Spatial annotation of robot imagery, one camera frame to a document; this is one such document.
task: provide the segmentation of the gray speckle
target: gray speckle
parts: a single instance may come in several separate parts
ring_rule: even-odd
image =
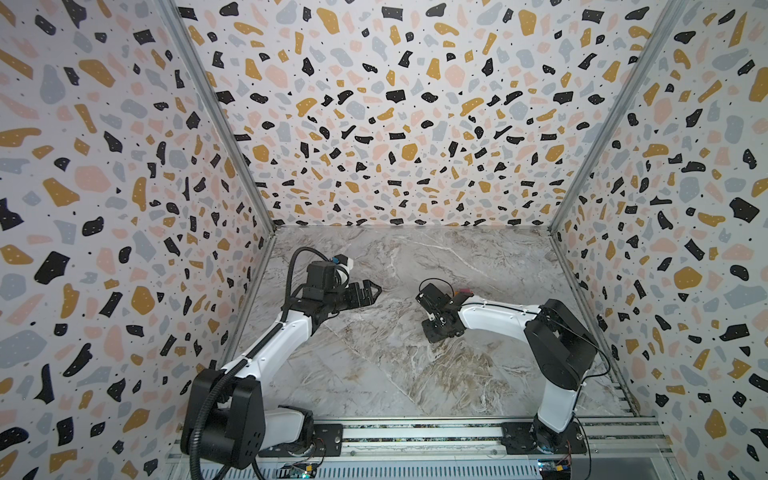
[[[180,170],[183,170],[187,168],[187,156],[184,155],[184,152],[181,150],[171,150],[168,154],[168,163],[173,168],[178,168]]]
[[[125,182],[125,166],[121,162],[114,162],[112,173],[119,181]]]
[[[154,254],[157,253],[157,250],[155,250],[152,242],[149,241],[147,236],[144,235],[144,232],[137,230],[133,235],[133,239],[134,245],[136,246],[136,254],[143,258],[144,261],[148,262],[152,260],[154,258]]]
[[[509,108],[509,113],[512,115],[512,118],[517,121],[524,120],[525,115],[528,113],[528,106],[519,101]]]
[[[76,31],[74,33],[74,38],[72,39],[72,43],[77,45],[85,53],[91,53],[91,51],[94,49],[94,46],[91,43],[91,41],[88,40],[88,37],[86,37],[79,31]]]
[[[86,285],[93,285],[94,283],[96,283],[97,278],[98,278],[98,273],[85,272],[85,278],[83,280],[80,280],[80,283],[85,283]]]
[[[725,191],[730,194],[741,192],[746,186],[746,180],[743,178],[729,178],[723,182],[725,185]]]
[[[92,383],[106,383],[109,381],[109,374],[112,372],[110,366],[100,366],[88,377],[78,382],[78,386],[90,385]]]
[[[736,50],[732,51],[731,53],[726,53],[725,55],[720,55],[719,57],[715,57],[715,59],[712,60],[712,66],[720,71],[730,70],[731,68],[735,67],[736,64],[740,63],[741,59],[746,57],[749,53],[750,51],[748,49],[742,48],[741,50]]]
[[[46,412],[43,414],[42,417],[38,420],[37,425],[35,425],[35,428],[43,435],[47,435],[51,431],[51,422],[53,421],[53,414],[50,412]]]
[[[326,60],[326,56],[320,50],[310,47],[310,53],[318,63],[323,63]]]
[[[386,60],[386,44],[379,37],[371,39],[371,49],[379,54],[382,60]]]
[[[120,197],[109,197],[107,201],[104,202],[106,208],[116,208],[118,210],[123,210],[126,205],[128,205],[128,201]]]
[[[43,67],[43,80],[40,84],[40,98],[49,105],[60,101],[67,94],[64,83],[58,78],[58,73],[52,65]]]
[[[5,301],[24,295],[27,291],[27,280],[18,273],[6,273],[0,282],[0,297]]]
[[[685,448],[688,450],[688,453],[690,453],[690,456],[695,458],[696,455],[699,455],[700,446],[701,442],[699,441],[696,432],[694,432],[691,427],[688,427],[685,431]]]
[[[114,463],[107,460],[107,457],[102,458],[98,463],[97,475],[97,480],[112,480],[114,476]]]
[[[507,63],[507,61],[509,61],[509,53],[507,53],[506,50],[502,50],[501,47],[498,47],[496,48],[496,58],[500,64]]]
[[[733,417],[728,424],[731,431],[737,435],[744,435],[746,433],[746,425],[736,417]]]
[[[518,52],[515,54],[520,59],[520,65],[523,68],[532,68],[535,63],[533,61],[533,55],[531,55],[531,51],[528,49],[518,50]]]
[[[146,2],[139,2],[134,5],[134,12],[138,18],[144,18],[149,15],[149,5]]]
[[[736,115],[728,115],[727,126],[723,137],[728,143],[737,144],[741,140],[741,131],[744,128],[744,120]]]
[[[448,129],[447,121],[440,121],[432,129],[432,141],[442,141],[445,138],[445,131]]]
[[[411,95],[416,95],[422,90],[424,90],[424,85],[422,85],[422,80],[421,78],[417,78],[416,83],[413,85],[413,88],[411,88]]]
[[[147,116],[147,109],[143,105],[137,103],[134,100],[131,100],[130,98],[127,98],[123,101],[123,104],[120,105],[120,109],[123,112],[131,114],[136,118],[144,118]]]
[[[768,293],[766,293],[766,290],[761,286],[739,285],[730,292],[725,293],[724,296],[730,307],[734,310],[738,310],[744,306],[762,302],[768,298]]]
[[[61,234],[61,242],[64,245],[74,245],[74,236],[78,231],[78,226],[63,220],[53,220],[53,223]]]
[[[683,374],[683,378],[685,378],[685,381],[690,383],[693,386],[707,386],[707,380],[699,375],[698,373],[694,372],[688,365],[681,365],[680,366],[680,373]]]
[[[366,108],[357,101],[351,101],[346,105],[346,113],[352,115],[356,120],[362,120],[366,117]]]
[[[331,56],[334,57],[342,67],[351,67],[354,65],[352,59],[349,57],[346,51],[344,51],[343,48],[332,49]]]
[[[498,13],[502,10],[502,3],[497,2],[491,8],[478,15],[478,25],[490,25],[498,18]]]
[[[125,417],[127,414],[131,413],[131,402],[122,402],[118,406],[118,418],[121,419]]]
[[[32,330],[22,330],[0,340],[0,369],[9,369],[19,363],[28,362],[43,351],[48,342]]]
[[[573,51],[574,46],[571,45],[571,41],[567,38],[563,40],[563,42],[560,44],[560,48],[558,49],[558,52],[560,55],[563,56],[563,59],[565,60],[565,63],[568,63],[571,61],[571,52]]]
[[[99,115],[98,116],[101,121],[103,121],[105,124],[109,125],[112,128],[117,128],[120,130],[123,127],[123,119],[120,117],[116,117],[113,114],[109,115]]]
[[[717,100],[712,102],[707,111],[707,121],[718,121],[720,119],[720,107],[717,106]]]
[[[34,207],[40,203],[40,197],[38,197],[38,195],[33,191],[27,192],[27,194],[22,197],[22,200],[30,207]]]
[[[0,172],[19,175],[22,167],[28,163],[26,158],[0,158]]]
[[[277,126],[276,132],[278,140],[290,142],[290,126],[288,125],[288,122],[281,121],[280,125]]]
[[[294,0],[290,0],[285,8],[277,12],[277,15],[275,15],[275,20],[277,20],[277,23],[281,25],[290,25],[294,23],[296,21],[296,2]]]
[[[147,80],[149,80],[150,84],[154,85],[155,87],[160,87],[165,91],[168,91],[168,86],[165,83],[163,83],[159,73],[157,73],[154,70],[150,70],[149,68],[145,68],[144,74],[147,75]]]

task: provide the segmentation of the marble floor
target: marble floor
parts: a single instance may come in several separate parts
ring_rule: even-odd
[[[446,227],[284,227],[240,339],[244,349],[276,319],[297,247],[355,260],[351,281],[383,288],[377,303],[325,322],[262,386],[265,406],[335,416],[533,416],[544,377],[523,342],[481,330],[430,345],[414,300],[436,276],[506,303],[562,301],[580,317],[549,238],[540,230]],[[315,260],[302,253],[293,285]],[[595,372],[604,370],[596,360]],[[629,415],[608,377],[590,379],[578,415]]]

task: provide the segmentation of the terrazzo wallpaper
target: terrazzo wallpaper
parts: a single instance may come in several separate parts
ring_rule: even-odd
[[[767,8],[690,3],[556,235],[697,480],[768,478]]]
[[[542,225],[661,0],[179,0],[276,224]]]
[[[0,15],[0,477],[161,478],[261,226],[153,3]]]

